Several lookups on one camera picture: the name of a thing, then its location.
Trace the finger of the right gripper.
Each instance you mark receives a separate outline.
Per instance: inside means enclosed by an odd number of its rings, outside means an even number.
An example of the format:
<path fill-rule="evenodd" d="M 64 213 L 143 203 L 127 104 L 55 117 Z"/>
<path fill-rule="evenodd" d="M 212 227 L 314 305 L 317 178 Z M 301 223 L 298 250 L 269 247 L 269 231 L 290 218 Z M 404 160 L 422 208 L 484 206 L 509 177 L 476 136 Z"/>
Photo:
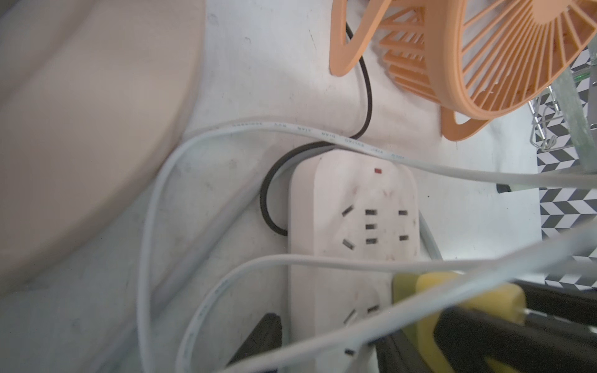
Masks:
<path fill-rule="evenodd" d="M 572 291 L 528 281 L 522 326 L 487 319 L 491 336 L 503 332 L 507 344 L 491 352 L 515 372 L 594 372 L 596 370 L 596 292 Z M 380 372 L 432 372 L 403 329 L 373 342 Z"/>

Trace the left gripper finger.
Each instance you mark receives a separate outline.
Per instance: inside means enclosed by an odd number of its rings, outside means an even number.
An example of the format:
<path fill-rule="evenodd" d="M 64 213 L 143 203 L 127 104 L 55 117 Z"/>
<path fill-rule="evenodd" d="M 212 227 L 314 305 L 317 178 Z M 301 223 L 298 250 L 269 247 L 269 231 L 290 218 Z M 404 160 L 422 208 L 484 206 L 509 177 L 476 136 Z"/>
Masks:
<path fill-rule="evenodd" d="M 273 312 L 265 314 L 241 344 L 228 365 L 245 358 L 263 354 L 282 345 L 281 317 Z"/>

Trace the yellow plug adapter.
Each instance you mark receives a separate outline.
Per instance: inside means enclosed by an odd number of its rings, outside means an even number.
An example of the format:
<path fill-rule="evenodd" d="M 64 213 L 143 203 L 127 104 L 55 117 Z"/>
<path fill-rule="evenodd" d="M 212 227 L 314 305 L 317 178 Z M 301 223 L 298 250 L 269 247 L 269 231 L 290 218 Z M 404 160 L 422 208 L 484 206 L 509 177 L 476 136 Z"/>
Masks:
<path fill-rule="evenodd" d="M 515 372 L 490 349 L 493 342 L 499 347 L 508 343 L 503 332 L 491 336 L 483 321 L 522 326 L 526 308 L 524 290 L 506 283 L 434 312 L 403 331 L 432 372 Z"/>

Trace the white power strip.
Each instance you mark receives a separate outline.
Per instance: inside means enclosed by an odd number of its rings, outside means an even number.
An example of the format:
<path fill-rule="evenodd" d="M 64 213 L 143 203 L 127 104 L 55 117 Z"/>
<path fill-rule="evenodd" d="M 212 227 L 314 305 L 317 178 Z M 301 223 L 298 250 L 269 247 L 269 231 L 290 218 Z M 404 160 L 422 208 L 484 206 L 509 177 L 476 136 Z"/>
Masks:
<path fill-rule="evenodd" d="M 414 262 L 420 254 L 417 186 L 409 169 L 346 150 L 301 162 L 289 195 L 289 251 L 344 260 Z M 290 340 L 351 326 L 392 303 L 389 273 L 293 265 Z"/>

